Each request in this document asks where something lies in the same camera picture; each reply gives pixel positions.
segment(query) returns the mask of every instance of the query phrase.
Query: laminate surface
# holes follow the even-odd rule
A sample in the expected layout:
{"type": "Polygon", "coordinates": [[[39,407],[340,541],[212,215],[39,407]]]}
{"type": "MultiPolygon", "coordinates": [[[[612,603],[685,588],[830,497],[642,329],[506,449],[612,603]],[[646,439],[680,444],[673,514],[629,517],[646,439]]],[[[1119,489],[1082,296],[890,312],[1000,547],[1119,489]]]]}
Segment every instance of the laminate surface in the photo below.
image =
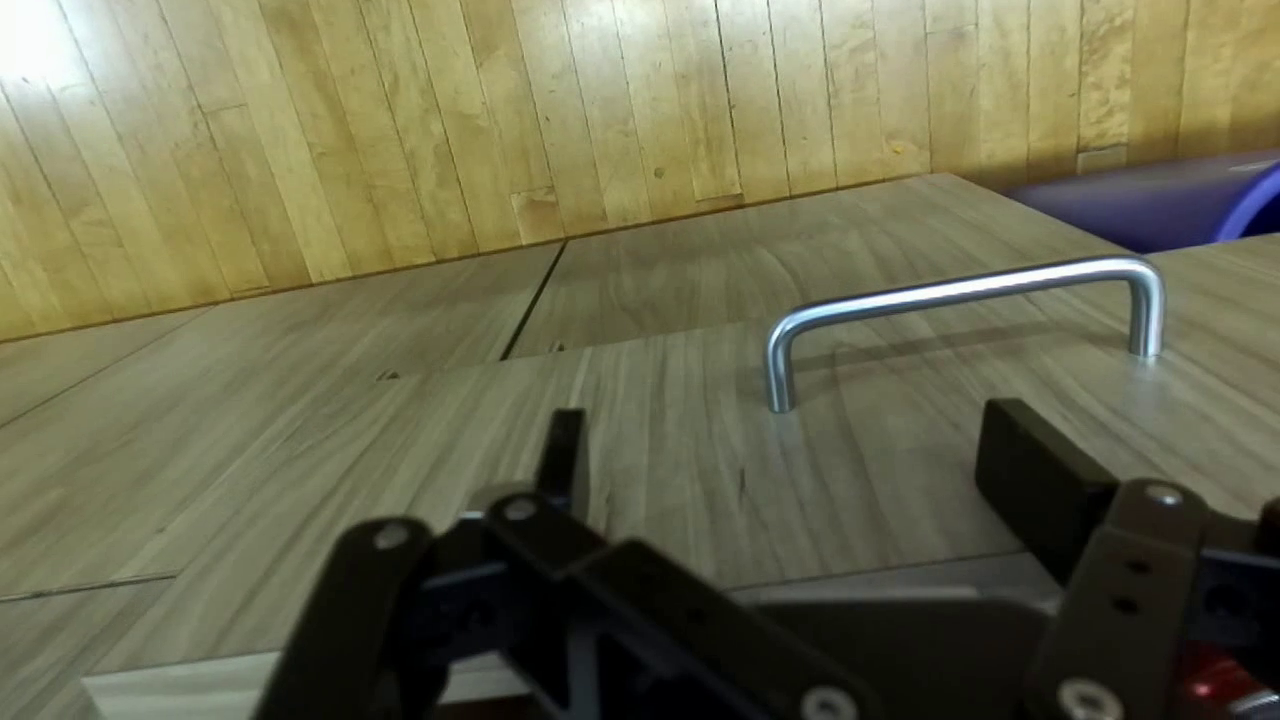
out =
{"type": "Polygon", "coordinates": [[[176,575],[230,517],[317,509],[408,402],[494,366],[555,247],[224,306],[0,430],[0,598],[176,575]]]}
{"type": "Polygon", "coordinates": [[[94,720],[91,698],[80,690],[84,667],[161,598],[165,583],[133,583],[0,603],[0,717],[94,720]]]}
{"type": "Polygon", "coordinates": [[[80,329],[63,338],[33,338],[0,346],[0,426],[47,405],[50,397],[106,371],[144,353],[198,312],[148,315],[133,326],[80,329]]]}
{"type": "MultiPolygon", "coordinates": [[[[1257,237],[1150,256],[1172,296],[1167,347],[1263,412],[1280,405],[1280,338],[1273,334],[1280,315],[1275,241],[1280,237],[1257,237]]],[[[1124,296],[1116,290],[1075,296],[1073,312],[1119,319],[1124,296]]]]}
{"type": "Polygon", "coordinates": [[[1119,254],[954,176],[570,241],[517,357],[766,319],[816,296],[1119,254]]]}

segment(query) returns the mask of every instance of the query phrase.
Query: wooden wall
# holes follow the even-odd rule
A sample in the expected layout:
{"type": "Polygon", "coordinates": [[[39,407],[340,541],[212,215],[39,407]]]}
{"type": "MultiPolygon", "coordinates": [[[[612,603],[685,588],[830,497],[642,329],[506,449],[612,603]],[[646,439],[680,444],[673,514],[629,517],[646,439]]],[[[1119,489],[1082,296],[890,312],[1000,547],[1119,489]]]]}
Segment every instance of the wooden wall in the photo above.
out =
{"type": "Polygon", "coordinates": [[[1267,146],[1275,0],[0,0],[0,338],[1267,146]]]}

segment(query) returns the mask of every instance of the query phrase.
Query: bolt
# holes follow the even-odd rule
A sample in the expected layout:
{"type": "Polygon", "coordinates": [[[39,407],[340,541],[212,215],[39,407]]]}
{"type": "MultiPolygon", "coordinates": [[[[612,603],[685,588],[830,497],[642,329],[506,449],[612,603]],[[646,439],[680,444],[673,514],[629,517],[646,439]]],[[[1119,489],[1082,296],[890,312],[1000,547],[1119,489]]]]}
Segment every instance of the bolt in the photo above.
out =
{"type": "Polygon", "coordinates": [[[821,685],[798,700],[802,720],[857,720],[857,704],[845,690],[821,685]]]}
{"type": "Polygon", "coordinates": [[[1164,509],[1185,509],[1187,497],[1172,484],[1149,484],[1149,501],[1164,505],[1164,509]]]}
{"type": "Polygon", "coordinates": [[[1057,704],[1067,711],[1067,720],[1124,720],[1119,698],[1082,675],[1065,681],[1057,690],[1057,704]]]}
{"type": "Polygon", "coordinates": [[[382,528],[372,535],[372,547],[390,553],[390,547],[408,543],[408,535],[410,535],[408,526],[382,526],[382,528]]]}
{"type": "Polygon", "coordinates": [[[511,526],[525,526],[526,517],[536,517],[536,501],[526,501],[526,497],[517,497],[517,501],[505,509],[505,522],[511,522],[511,526]]]}

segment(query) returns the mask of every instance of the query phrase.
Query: metal handle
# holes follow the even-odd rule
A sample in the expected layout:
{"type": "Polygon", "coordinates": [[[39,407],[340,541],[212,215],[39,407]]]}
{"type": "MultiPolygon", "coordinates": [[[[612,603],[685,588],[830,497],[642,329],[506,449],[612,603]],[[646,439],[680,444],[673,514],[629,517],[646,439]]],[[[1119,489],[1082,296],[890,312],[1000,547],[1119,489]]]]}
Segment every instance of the metal handle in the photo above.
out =
{"type": "Polygon", "coordinates": [[[1164,283],[1160,273],[1137,256],[1096,256],[1075,266],[1042,266],[1042,269],[1020,269],[1020,273],[995,273],[995,276],[962,276],[943,283],[914,283],[914,290],[890,290],[871,296],[837,296],[821,306],[802,306],[772,326],[766,334],[766,407],[791,412],[791,346],[802,334],[859,319],[859,315],[890,315],[890,312],[914,312],[934,306],[967,306],[987,296],[1016,296],[1016,293],[1038,293],[1059,283],[1098,283],[1098,280],[1124,280],[1132,296],[1129,315],[1129,347],[1145,366],[1155,366],[1160,357],[1160,329],[1164,329],[1164,283]]]}

